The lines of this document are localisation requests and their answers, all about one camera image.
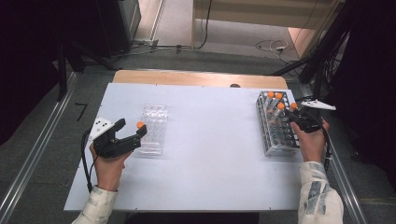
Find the person's left hand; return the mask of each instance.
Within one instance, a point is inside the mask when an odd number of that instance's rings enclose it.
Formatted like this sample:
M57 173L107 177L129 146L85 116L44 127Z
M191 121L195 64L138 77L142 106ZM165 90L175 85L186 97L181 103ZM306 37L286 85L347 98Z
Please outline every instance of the person's left hand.
M90 145L91 154L93 159L96 158L96 152L93 148L93 144ZM97 187L99 189L105 189L108 191L117 191L120 186L120 178L122 174L122 169L125 168L125 160L132 154L132 151L125 153L117 158L105 159L98 157L94 164L96 177L97 177Z

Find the white tabletop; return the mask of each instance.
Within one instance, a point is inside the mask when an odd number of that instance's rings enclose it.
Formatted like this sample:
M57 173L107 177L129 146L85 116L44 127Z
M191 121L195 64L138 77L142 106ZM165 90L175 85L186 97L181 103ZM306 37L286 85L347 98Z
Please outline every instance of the white tabletop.
M132 154L122 173L114 209L296 210L302 157L264 156L255 107L260 91L110 83L97 117L114 122L126 119L118 138L135 134L144 104L167 105L168 109L163 154ZM291 91L287 92L293 102ZM91 165L87 148L86 155ZM64 210L79 211L84 207L89 197L86 184L80 164Z

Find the white plastic mount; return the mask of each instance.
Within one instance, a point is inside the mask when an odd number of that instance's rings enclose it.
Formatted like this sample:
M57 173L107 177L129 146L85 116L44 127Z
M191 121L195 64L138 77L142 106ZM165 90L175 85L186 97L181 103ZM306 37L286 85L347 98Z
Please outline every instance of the white plastic mount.
M313 107L313 108L335 110L335 106L323 104L323 103L322 103L321 101L319 101L319 100L315 100L315 101L305 101L305 102L302 102L301 104L302 104L302 105L309 106L309 107Z
M102 133L105 133L107 130L109 130L113 126L114 126L114 123L112 123L110 120L97 118L95 120L95 123L92 126L89 140L91 140L91 141L95 140Z

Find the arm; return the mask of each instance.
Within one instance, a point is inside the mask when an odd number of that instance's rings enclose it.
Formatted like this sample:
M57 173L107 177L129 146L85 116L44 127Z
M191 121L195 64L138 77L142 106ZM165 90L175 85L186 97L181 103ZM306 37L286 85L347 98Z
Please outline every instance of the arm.
M300 168L302 188L298 211L299 223L343 223L344 206L337 191L330 188L320 163L325 140L322 131L305 133L294 122L291 127L298 135L304 163ZM329 124L323 120L323 127Z
M90 146L93 158L96 158L93 146ZM72 224L104 224L113 210L120 186L122 169L125 160L132 152L126 153L114 159L98 157L94 164L97 186L93 187L90 198L84 209Z

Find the sleeve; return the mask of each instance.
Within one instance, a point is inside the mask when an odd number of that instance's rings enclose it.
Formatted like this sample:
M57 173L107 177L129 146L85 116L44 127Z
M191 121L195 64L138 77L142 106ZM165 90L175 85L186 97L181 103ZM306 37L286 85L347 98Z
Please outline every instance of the sleeve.
M106 224L118 194L93 187L84 209L72 224Z
M313 161L304 162L300 174L299 223L343 223L343 202L337 191L330 188L323 165Z

